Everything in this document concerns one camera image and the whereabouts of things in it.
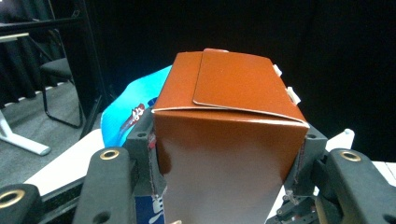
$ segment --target box front face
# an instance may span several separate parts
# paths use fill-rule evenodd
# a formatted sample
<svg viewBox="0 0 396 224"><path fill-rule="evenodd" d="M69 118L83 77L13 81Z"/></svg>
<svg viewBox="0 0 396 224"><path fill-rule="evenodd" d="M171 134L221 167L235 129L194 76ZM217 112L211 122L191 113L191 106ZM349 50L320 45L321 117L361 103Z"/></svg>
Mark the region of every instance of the box front face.
<svg viewBox="0 0 396 224"><path fill-rule="evenodd" d="M167 222L263 223L306 128L185 113L155 115Z"/></svg>

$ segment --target chair leg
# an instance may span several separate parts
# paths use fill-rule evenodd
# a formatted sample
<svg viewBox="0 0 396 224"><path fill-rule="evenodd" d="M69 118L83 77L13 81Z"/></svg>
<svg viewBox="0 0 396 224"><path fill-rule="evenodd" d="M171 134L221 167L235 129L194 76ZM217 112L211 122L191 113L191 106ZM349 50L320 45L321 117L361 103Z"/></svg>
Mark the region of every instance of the chair leg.
<svg viewBox="0 0 396 224"><path fill-rule="evenodd" d="M42 92L43 92L44 111L46 112L47 116L50 119L52 119L52 120L58 121L58 122L60 122L62 124L70 126L72 128L79 129L82 126L82 123L84 121L82 108L81 108L81 104L79 103L79 101L78 101L78 113L79 113L79 123L78 124L72 124L72 123L64 121L62 119L58 119L58 118L53 117L50 114L49 109L48 109L45 75L41 75L41 80L42 80L41 87L42 87Z"/></svg>

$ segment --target dark background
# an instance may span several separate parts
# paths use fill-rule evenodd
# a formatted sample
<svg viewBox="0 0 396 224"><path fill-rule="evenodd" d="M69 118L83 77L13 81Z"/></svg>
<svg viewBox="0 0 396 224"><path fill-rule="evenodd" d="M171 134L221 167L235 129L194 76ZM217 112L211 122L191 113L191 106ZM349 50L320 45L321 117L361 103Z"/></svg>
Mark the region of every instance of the dark background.
<svg viewBox="0 0 396 224"><path fill-rule="evenodd" d="M52 2L55 16L71 15L73 4ZM332 137L350 128L354 149L375 161L396 161L395 1L86 3L110 91L121 94L181 51L261 55L283 71L306 119L321 132Z"/></svg>

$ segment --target brass ring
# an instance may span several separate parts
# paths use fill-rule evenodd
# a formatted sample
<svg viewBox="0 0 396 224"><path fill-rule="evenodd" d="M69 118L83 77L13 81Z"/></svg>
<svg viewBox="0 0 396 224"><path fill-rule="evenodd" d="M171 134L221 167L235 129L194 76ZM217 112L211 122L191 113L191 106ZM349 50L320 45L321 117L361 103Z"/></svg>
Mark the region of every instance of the brass ring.
<svg viewBox="0 0 396 224"><path fill-rule="evenodd" d="M341 151L340 155L349 161L361 161L361 157L359 155L357 155L354 152L350 152L350 151Z"/></svg>
<svg viewBox="0 0 396 224"><path fill-rule="evenodd" d="M114 158L118 157L119 154L120 154L120 152L115 149L106 150L106 151L102 152L102 154L100 154L100 159L102 159L104 161L113 160Z"/></svg>
<svg viewBox="0 0 396 224"><path fill-rule="evenodd" d="M6 198L8 195L14 195L14 197L12 197L10 200L6 200L5 202L2 202L2 200L4 198ZM23 189L13 189L10 190L6 193L3 193L2 195L0 195L0 209L2 208L7 208L9 206L11 206L14 203L17 203L20 201L20 199L23 198L25 194L25 191Z"/></svg>

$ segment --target cardboard box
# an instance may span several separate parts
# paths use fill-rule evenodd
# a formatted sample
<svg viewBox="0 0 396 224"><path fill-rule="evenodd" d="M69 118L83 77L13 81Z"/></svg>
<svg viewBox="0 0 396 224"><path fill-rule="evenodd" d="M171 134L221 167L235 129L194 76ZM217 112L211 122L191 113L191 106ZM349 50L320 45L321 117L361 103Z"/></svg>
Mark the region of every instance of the cardboard box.
<svg viewBox="0 0 396 224"><path fill-rule="evenodd" d="M267 58L179 53L153 108L167 222L263 223L308 124Z"/></svg>

